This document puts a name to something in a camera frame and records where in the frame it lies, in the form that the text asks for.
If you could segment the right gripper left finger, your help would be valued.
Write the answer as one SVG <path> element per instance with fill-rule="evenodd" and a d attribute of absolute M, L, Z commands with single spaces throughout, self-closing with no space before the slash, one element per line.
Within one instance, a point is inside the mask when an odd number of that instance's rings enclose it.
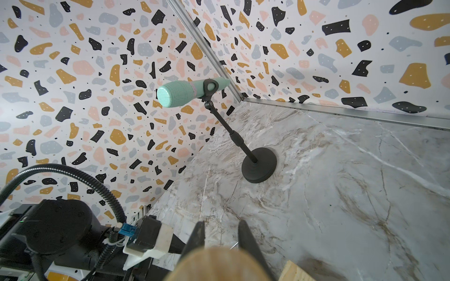
<path fill-rule="evenodd" d="M 181 263 L 194 250 L 203 249 L 205 247 L 205 222 L 199 221 L 196 223 L 191 236 L 189 237 L 180 257 L 178 263 Z"/>

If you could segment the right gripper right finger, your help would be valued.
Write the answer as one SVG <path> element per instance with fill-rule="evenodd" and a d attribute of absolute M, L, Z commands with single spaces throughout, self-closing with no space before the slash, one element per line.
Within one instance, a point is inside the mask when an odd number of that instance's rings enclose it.
<path fill-rule="evenodd" d="M 250 256 L 252 256 L 263 268 L 269 280 L 274 281 L 275 276 L 268 266 L 268 263 L 245 220 L 241 220 L 238 225 L 238 243 L 239 249 L 243 249 L 250 254 Z"/>

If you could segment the wooden handle claw hammer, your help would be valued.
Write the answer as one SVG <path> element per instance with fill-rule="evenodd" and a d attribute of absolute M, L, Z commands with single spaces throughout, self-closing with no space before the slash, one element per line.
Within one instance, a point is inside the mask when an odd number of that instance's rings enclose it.
<path fill-rule="evenodd" d="M 263 267 L 248 252 L 224 247 L 199 248 L 179 263 L 166 281 L 269 281 Z"/>

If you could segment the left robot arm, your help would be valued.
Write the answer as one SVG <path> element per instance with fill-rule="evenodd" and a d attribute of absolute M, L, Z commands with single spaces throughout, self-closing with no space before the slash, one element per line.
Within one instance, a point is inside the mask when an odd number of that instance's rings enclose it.
<path fill-rule="evenodd" d="M 1 213 L 1 266 L 38 276 L 51 265 L 86 270 L 88 281 L 128 281 L 126 255 L 109 243 L 114 230 L 79 200 L 43 200 Z"/>

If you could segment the wooden block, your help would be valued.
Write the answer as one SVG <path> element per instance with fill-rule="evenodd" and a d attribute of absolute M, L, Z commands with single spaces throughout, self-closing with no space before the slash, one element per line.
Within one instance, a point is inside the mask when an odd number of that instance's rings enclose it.
<path fill-rule="evenodd" d="M 278 279 L 279 281 L 315 281 L 315 279 L 301 269 L 294 262 L 288 260 Z"/>

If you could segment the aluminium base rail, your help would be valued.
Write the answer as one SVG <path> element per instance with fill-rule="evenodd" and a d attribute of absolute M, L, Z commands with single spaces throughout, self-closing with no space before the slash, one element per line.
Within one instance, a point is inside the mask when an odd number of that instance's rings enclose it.
<path fill-rule="evenodd" d="M 134 226 L 134 225 L 137 223 L 138 220 L 140 220 L 141 218 L 145 217 L 145 216 L 148 214 L 148 212 L 150 211 L 151 207 L 152 207 L 152 206 L 151 206 L 150 204 L 140 206 L 140 207 L 139 207 L 139 210 L 136 211 L 136 212 L 131 216 L 131 218 L 130 218 L 130 224 Z"/>

